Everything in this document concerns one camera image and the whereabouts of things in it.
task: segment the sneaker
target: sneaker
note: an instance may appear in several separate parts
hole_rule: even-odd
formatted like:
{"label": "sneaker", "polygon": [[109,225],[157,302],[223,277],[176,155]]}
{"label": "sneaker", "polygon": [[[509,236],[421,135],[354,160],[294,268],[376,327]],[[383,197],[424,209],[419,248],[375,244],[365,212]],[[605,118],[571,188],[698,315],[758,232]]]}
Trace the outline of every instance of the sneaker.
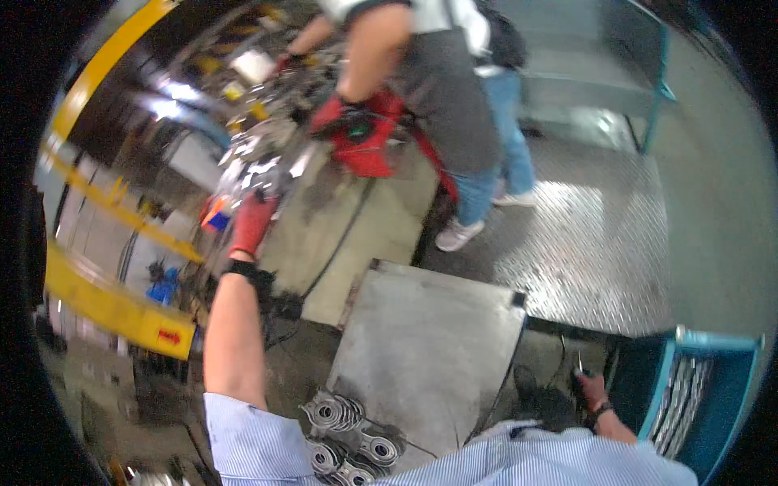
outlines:
{"label": "sneaker", "polygon": [[499,198],[492,199],[492,203],[495,206],[525,206],[531,208],[535,206],[536,201],[532,189],[530,189],[515,196],[513,194],[505,194]]}
{"label": "sneaker", "polygon": [[435,238],[435,246],[438,247],[438,250],[445,252],[457,251],[472,240],[473,236],[479,234],[482,229],[484,229],[483,221],[463,226],[456,218],[451,219],[448,227]]}

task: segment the yellow safety rail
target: yellow safety rail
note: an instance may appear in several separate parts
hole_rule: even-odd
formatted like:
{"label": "yellow safety rail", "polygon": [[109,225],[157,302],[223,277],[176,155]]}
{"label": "yellow safety rail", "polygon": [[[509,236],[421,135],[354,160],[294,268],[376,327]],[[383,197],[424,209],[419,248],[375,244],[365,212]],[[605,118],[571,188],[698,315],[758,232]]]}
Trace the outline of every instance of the yellow safety rail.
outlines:
{"label": "yellow safety rail", "polygon": [[49,152],[48,150],[44,151],[44,153],[47,157],[46,163],[50,163],[52,168],[63,173],[68,184],[83,192],[87,199],[111,213],[119,222],[133,228],[150,240],[153,240],[166,248],[170,248],[176,253],[184,255],[189,260],[196,263],[201,263],[203,261],[203,257],[195,251],[195,248],[191,243],[174,238],[168,233],[165,233],[159,226],[149,224],[149,222],[139,213],[122,207],[119,203],[121,202],[121,195],[127,190],[126,186],[119,187],[117,184],[110,194],[105,194],[100,189],[90,185],[86,179],[81,177],[78,170],[62,162],[54,153]]}
{"label": "yellow safety rail", "polygon": [[76,314],[141,348],[178,359],[189,356],[195,335],[195,325],[189,316],[103,278],[90,262],[67,254],[51,241],[48,242],[46,286]]}
{"label": "yellow safety rail", "polygon": [[[72,166],[58,157],[58,150],[68,139],[79,115],[97,86],[121,59],[124,53],[167,13],[180,3],[176,0],[149,0],[94,55],[54,114],[51,133],[44,141],[43,153],[51,168],[60,172],[68,184],[84,193],[119,221],[195,262],[203,259],[189,242],[173,238],[148,224],[142,215],[119,204],[127,186],[118,181],[110,194],[92,187]],[[281,19],[282,12],[267,7],[265,15]],[[211,69],[219,63],[211,62]],[[195,326],[181,312],[166,309],[148,299],[129,292],[118,282],[99,275],[91,264],[64,252],[54,242],[48,242],[46,286],[73,312],[84,316],[108,331],[125,336],[136,345],[174,358],[189,356]]]}
{"label": "yellow safety rail", "polygon": [[127,22],[119,27],[114,35],[97,51],[73,87],[68,91],[62,105],[51,123],[52,137],[48,141],[53,150],[68,139],[75,121],[86,106],[86,102],[95,93],[97,86],[105,79],[132,44],[138,41],[159,19],[175,9],[179,2],[171,0],[151,0],[138,10]]}
{"label": "yellow safety rail", "polygon": [[69,164],[63,163],[57,157],[60,145],[68,139],[75,121],[83,111],[84,106],[86,106],[86,102],[94,94],[97,86],[100,85],[108,72],[132,44],[140,39],[159,19],[173,10],[176,5],[178,5],[178,2],[172,2],[171,0],[151,0],[151,2],[138,10],[136,14],[118,28],[116,33],[108,39],[92,60],[89,61],[89,64],[86,65],[79,78],[73,84],[73,87],[68,91],[62,105],[54,115],[54,120],[51,124],[51,135],[43,150],[48,157],[48,163],[65,177],[68,184],[79,189],[88,199],[101,208],[109,211],[117,220],[149,237],[159,245],[183,255],[189,260],[201,263],[203,258],[189,242],[173,238],[156,226],[148,224],[142,215],[122,208],[117,202],[117,200],[121,199],[121,196],[117,195],[118,187],[114,188],[112,194],[105,194],[100,189],[90,186],[81,174],[74,171]]}

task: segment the red arrow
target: red arrow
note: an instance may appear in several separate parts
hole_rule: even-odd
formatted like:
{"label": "red arrow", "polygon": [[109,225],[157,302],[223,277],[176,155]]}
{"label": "red arrow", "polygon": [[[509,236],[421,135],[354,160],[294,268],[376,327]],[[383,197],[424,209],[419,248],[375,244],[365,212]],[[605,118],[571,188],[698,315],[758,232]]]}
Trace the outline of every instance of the red arrow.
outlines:
{"label": "red arrow", "polygon": [[181,338],[178,337],[178,333],[171,333],[166,330],[159,330],[159,334],[157,335],[157,340],[159,339],[167,339],[168,341],[172,341],[173,344],[178,344],[181,342]]}

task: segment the black wristband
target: black wristband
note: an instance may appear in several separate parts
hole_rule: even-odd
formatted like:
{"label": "black wristband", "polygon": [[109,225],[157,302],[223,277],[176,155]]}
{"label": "black wristband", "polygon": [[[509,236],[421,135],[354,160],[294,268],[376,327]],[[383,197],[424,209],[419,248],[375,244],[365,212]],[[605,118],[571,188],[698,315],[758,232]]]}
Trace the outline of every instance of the black wristband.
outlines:
{"label": "black wristband", "polygon": [[253,262],[234,259],[230,260],[230,265],[224,273],[243,275],[254,287],[260,308],[266,311],[272,307],[271,295],[275,275],[269,271],[257,269]]}
{"label": "black wristband", "polygon": [[597,420],[599,420],[600,415],[609,410],[614,410],[613,404],[609,401],[606,401],[594,413],[589,414],[589,428],[594,430],[594,426],[597,425]]}

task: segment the black cable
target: black cable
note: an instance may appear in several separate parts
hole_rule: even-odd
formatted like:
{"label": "black cable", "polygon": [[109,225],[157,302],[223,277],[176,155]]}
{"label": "black cable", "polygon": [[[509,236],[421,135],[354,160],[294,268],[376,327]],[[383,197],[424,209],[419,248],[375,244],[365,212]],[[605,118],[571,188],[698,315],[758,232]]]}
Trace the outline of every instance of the black cable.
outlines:
{"label": "black cable", "polygon": [[368,196],[370,196],[370,193],[373,191],[373,187],[376,185],[376,178],[371,177],[367,180],[367,184],[365,184],[365,188],[362,189],[362,194],[359,196],[359,203],[357,203],[356,210],[354,210],[354,214],[351,216],[351,219],[349,220],[349,224],[346,225],[345,230],[343,231],[343,235],[341,236],[341,239],[338,241],[338,244],[335,246],[335,250],[332,252],[332,255],[330,256],[330,259],[327,260],[327,263],[324,264],[324,267],[321,269],[319,274],[316,276],[313,282],[311,282],[308,289],[303,293],[303,300],[307,299],[307,297],[310,295],[311,292],[314,291],[316,288],[316,285],[318,285],[319,281],[322,277],[324,277],[324,274],[327,273],[327,270],[329,269],[330,265],[332,264],[332,261],[335,259],[335,257],[338,256],[338,252],[341,249],[341,246],[343,246],[343,243],[345,242],[346,237],[349,236],[349,233],[351,232],[352,227],[354,226],[354,223],[356,222],[356,219],[359,217],[360,214],[362,214],[362,210],[365,207],[365,203],[367,202]]}
{"label": "black cable", "polygon": [[559,374],[562,372],[562,369],[565,367],[565,359],[567,358],[567,347],[565,346],[565,335],[560,334],[559,340],[562,342],[562,355],[559,357],[559,366],[556,367],[556,371],[554,371],[554,374],[551,376],[551,379],[546,383],[545,387],[550,388],[554,382],[559,378]]}
{"label": "black cable", "polygon": [[208,464],[208,461],[205,460],[205,458],[202,455],[202,451],[200,450],[200,446],[197,444],[197,441],[195,440],[195,435],[192,434],[192,429],[189,426],[189,424],[183,423],[182,425],[187,431],[187,435],[189,435],[189,440],[191,441],[194,451],[197,453],[198,457],[200,458],[200,461],[202,461],[202,465],[208,470],[208,472],[211,474],[212,477],[219,477],[216,472],[211,469],[211,466]]}

